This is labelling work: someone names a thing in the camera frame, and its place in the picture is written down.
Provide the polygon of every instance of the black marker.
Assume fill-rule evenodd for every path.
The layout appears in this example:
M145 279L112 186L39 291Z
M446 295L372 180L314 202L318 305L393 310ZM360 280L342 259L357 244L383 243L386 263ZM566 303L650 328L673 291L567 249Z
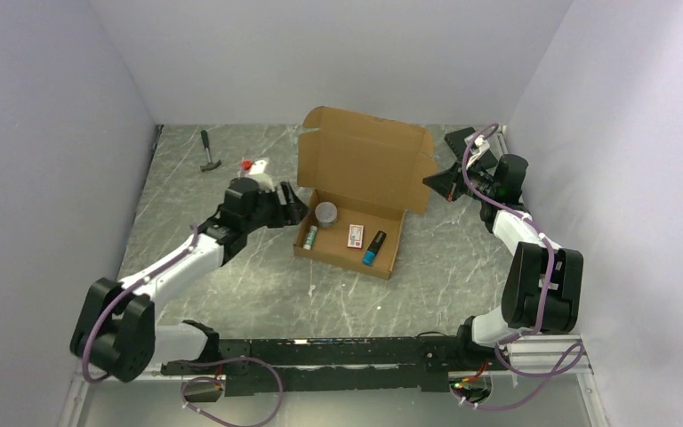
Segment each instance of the black marker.
M375 233L375 238L370 243L370 246L367 247L365 256L363 256L363 263L365 265L373 265L373 260L375 259L375 256L378 254L378 250L381 249L381 245L383 245L383 240L386 240L386 233L378 230L378 232Z

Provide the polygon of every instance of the hammer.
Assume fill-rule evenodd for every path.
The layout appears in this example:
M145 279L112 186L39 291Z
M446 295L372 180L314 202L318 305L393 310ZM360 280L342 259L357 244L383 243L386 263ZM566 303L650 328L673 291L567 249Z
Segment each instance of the hammer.
M211 142L208 140L208 132L201 131L200 139L203 140L203 147L205 148L205 155L208 156L208 164L200 166L200 172L208 172L221 166L221 161L214 163L211 157Z

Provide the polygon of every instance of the hammer head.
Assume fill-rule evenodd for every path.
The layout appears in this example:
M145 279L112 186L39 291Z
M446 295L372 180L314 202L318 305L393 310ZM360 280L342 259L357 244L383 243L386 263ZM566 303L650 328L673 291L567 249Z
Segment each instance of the hammer head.
M221 161L220 161L220 160L217 161L216 163L214 163L214 162L208 162L207 165L202 165L202 166L200 166L200 172L212 171L213 169L215 169L215 168L217 168L217 167L219 167L219 166L221 166Z

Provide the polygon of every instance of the cable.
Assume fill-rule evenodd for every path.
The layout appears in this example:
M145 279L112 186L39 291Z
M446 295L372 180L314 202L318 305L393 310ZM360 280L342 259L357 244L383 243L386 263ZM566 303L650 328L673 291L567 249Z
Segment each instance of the cable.
M583 358L583 353L585 352L585 349L584 349L583 344L581 342L576 342L575 344L571 345L568 349L566 349L566 351L564 351L564 353L562 353L561 358L558 359L558 361L556 362L556 365L551 369L551 372L558 372L557 370L558 370L558 367L561 366L561 362L563 362L564 359L566 359L566 357L569 356L569 353L571 353L572 350L574 350L576 347L579 347L580 351L577 351L577 356L575 357L574 360L572 360L572 363L570 365L573 366L574 364L579 362L580 359ZM522 399L518 400L517 402L514 402L510 405L504 405L501 407L492 407L492 406L487 406L487 405L479 405L478 403L473 403L473 408L474 409L482 409L484 411L508 411L511 409L516 409L518 407L525 405L532 398L534 398L539 392L541 392L543 387L545 387L546 384L548 384L552 378L553 378L553 376L546 377L527 396L525 396L524 398L522 398ZM454 395L454 397L460 401L460 404L464 403L464 400L462 400L462 397L460 397L454 390L452 390L452 395Z
M476 381L486 371L486 369L488 369L488 360L483 361L483 365L480 366L480 369L478 370L478 372L476 374L462 378L462 382L463 383L472 383L472 382Z
M184 259L189 254L192 254L192 252L195 250L195 247L197 246L197 241L199 239L199 233L197 232L197 226L193 225L192 227L192 239L189 241L189 245L182 249L181 252L173 256L169 261L164 262L161 264L158 268L154 269L153 271L150 272L146 277L140 278L138 281L134 282L131 284L129 287L127 287L125 290L123 290L119 295L117 295L116 298L114 298L111 303L106 306L106 309L104 309L101 313L100 316L98 316L98 320L95 321L95 325L92 326L92 329L90 330L90 333L87 335L87 341L85 342L84 349L83 349L83 357L82 357L82 370L83 370L83 377L84 379L89 382L89 383L100 383L101 381L105 380L110 376L109 373L106 373L104 375L99 376L98 378L93 378L90 376L90 350L92 349L92 345L95 343L95 338L98 336L98 333L100 331L100 328L103 326L103 323L106 321L108 316L114 311L114 308L124 299L126 298L127 295L131 294L132 292L136 291L140 286L145 285L148 283L150 280L153 280L156 276L160 275L161 273L169 270L171 267L176 265L177 262L181 261Z
M420 338L423 335L441 335L441 336L449 336L447 334L444 334L443 332L439 331L428 331L428 332L420 332L419 334L415 335L415 338Z
M585 352L585 348L581 343L573 344L562 354L562 357L559 358L556 366L553 369L551 369L550 372L542 373L542 374L532 374L532 373L520 371L520 370L516 369L515 367L513 367L510 363L507 363L507 361L504 360L504 357L501 354L500 346L508 344L510 342L515 342L516 340L518 340L520 337L522 337L524 335L535 335L535 334L539 334L541 332L541 327L543 324L543 313L545 312L545 308L546 308L546 298L547 298L548 293L549 293L551 273L553 272L553 266L554 266L554 252L553 252L553 246L551 246L551 242L549 241L549 239L541 231L540 227L537 224L535 224L535 222L533 222L533 220L531 220L529 218L528 215L522 214L519 211L516 211L516 210L514 210L514 209L512 209L506 205L502 205L501 203L491 199L490 197L488 197L488 196L484 195L483 193L481 193L480 191L478 191L478 189L475 188L475 184L472 183L472 181L470 180L470 177L467 174L467 164L470 160L470 150L475 145L475 141L478 138L483 138L484 140L490 138L491 136L494 135L494 133L496 133L496 131L499 130L499 128L500 128L499 124L492 123L490 125L487 125L483 129L480 129L479 131L475 132L474 134L472 134L470 136L470 139L467 142L467 149L464 150L464 155L462 156L462 176L464 177L464 181L467 184L467 187L479 199L483 200L484 202L488 203L489 205L495 206L498 209L509 212L510 214L518 217L521 221L525 222L533 230L535 230L535 232L538 234L538 237L540 238L540 240L546 246L546 251L548 251L548 253L549 253L549 259L546 262L546 271L545 271L545 274L543 276L543 282L542 282L542 286L541 286L541 295L540 295L539 302L538 302L538 311L537 311L537 314L535 316L535 325L534 325L533 329L531 331L527 331L526 333L514 334L514 335L510 336L509 338L505 338L503 340L500 340L496 344L494 352L496 353L496 357L499 359L499 362L502 365L504 365L504 367L509 369L511 372L514 372L515 374L522 375L522 376L545 377L546 380L543 380L543 382L540 383L538 385L538 387L535 390L533 390L532 393L527 395L524 399L520 400L517 404L509 405L506 407L491 407L492 409L488 409L488 410L502 410L501 408L503 408L505 410L509 410L509 409L514 409L516 407L520 407L520 406L524 405L530 399L532 399L540 390L542 390L542 388L546 385L546 383L548 383L548 380L550 380L551 377L553 377L555 375L563 374L566 371L568 371L569 369L571 369L572 367L574 367L577 364L577 362L579 362L580 359L583 357L583 353ZM580 351L579 351L577 357L575 358L575 360L573 360L573 362L570 363L569 365L567 365L566 367L563 367L562 369L558 369L558 367L561 366L561 363L564 361L564 358L566 358L566 356L569 354L569 352L571 352L575 347L578 347L578 346L580 347Z
M212 376L198 376L195 378L192 378L185 383L182 383L181 385L181 401L183 403L182 408L188 408L194 412L197 412L198 414L204 416L205 418L208 418L211 421L215 421L221 425L225 425L226 427L261 427L262 425L266 425L267 423L270 423L271 420L276 417L276 414L278 414L278 409L281 408L281 401L284 398L284 385L281 383L281 377L278 375L278 372L274 367L269 365L268 363L256 359L256 358L248 358L248 357L242 357L242 358L232 358L232 359L223 359L219 360L217 362L208 362L208 363L197 363L197 362L189 362L187 360L177 360L179 363L184 363L187 364L191 367L217 367L221 365L226 365L228 363L235 363L235 362L253 362L255 364L261 365L265 367L266 369L269 370L276 378L276 384L278 385L278 396L276 399L276 405L273 408L273 411L269 414L269 416L266 417L263 421L255 424L250 424L250 425L239 425L239 424L232 424L229 423L228 421L224 421L220 419L219 417L211 414L208 411L204 411L203 409L200 409L199 407L196 407L195 405L189 403L187 401L187 397L185 396L185 390L187 389L187 386L192 384L192 383L200 383L200 382L205 382L205 383L214 383L214 384L219 384L223 388L223 382L221 380L217 380L213 378Z
M117 295L116 298L114 298L104 309L100 316L98 316L98 320L95 321L95 324L92 326L92 329L90 333L87 336L87 341L85 342L84 349L83 349L83 357L82 357L82 370L83 370L83 377L84 379L89 382L89 383L100 383L101 381L107 379L110 374L106 373L104 375L101 375L97 378L93 378L90 376L90 350L92 348L93 343L95 342L95 339L98 337L98 333L100 331L100 328L103 326L103 323L106 321L108 316L114 311L114 308L129 294L132 292L136 291L138 288L141 286L147 284L150 282L150 280L153 280L157 276L159 276L161 273L169 270L171 267L176 265L177 262L183 260L187 255L192 254L193 251L195 251L195 248L197 247L197 241L199 238L199 233L197 232L197 226L193 225L192 226L192 239L189 241L189 245L187 245L184 249L182 249L181 252L178 254L174 255L171 257L168 261L164 262L161 264L159 267L156 269L153 269L150 274L148 274L144 278L140 278L133 284L131 284L129 287L124 289L119 295ZM199 407L196 407L195 405L192 405L189 403L185 397L185 390L187 386L191 383L195 382L209 382L213 384L217 384L221 386L223 389L223 381L219 380L217 377L211 377L211 376L199 376L196 378L193 378L191 380L186 381L185 383L182 384L181 386L181 398L182 401L184 402L183 407L188 407L189 409L197 412L198 414L201 414L202 416L205 416L206 418L215 421L221 425L225 425L227 427L261 427L262 425L265 425L267 423L270 423L271 420L276 416L278 413L278 409L281 408L281 401L282 398L284 397L284 385L281 383L281 377L278 376L278 372L276 369L274 369L271 365L268 363L260 360L260 359L255 359L255 358L248 358L248 357L242 357L242 358L233 358L233 359L224 359L224 360L219 360L217 362L211 362L211 363L196 363L196 362L190 362L187 360L178 360L178 362L190 365L191 367L222 367L223 365L227 363L234 363L234 362L253 362L258 365L262 365L266 367L276 378L276 382L278 384L278 398L276 402L276 407L274 407L273 411L270 413L270 415L263 421L257 423L257 424L252 424L252 425L247 425L247 426L240 426L237 424L232 424L228 423L226 421L223 421L222 419L211 415L207 411L201 410Z

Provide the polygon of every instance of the blue cap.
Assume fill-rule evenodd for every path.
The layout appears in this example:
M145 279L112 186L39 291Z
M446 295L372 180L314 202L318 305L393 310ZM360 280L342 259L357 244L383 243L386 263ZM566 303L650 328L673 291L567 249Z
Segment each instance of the blue cap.
M375 254L373 253L373 251L367 251L365 256L363 256L363 263L365 265L372 265L374 259L375 259Z

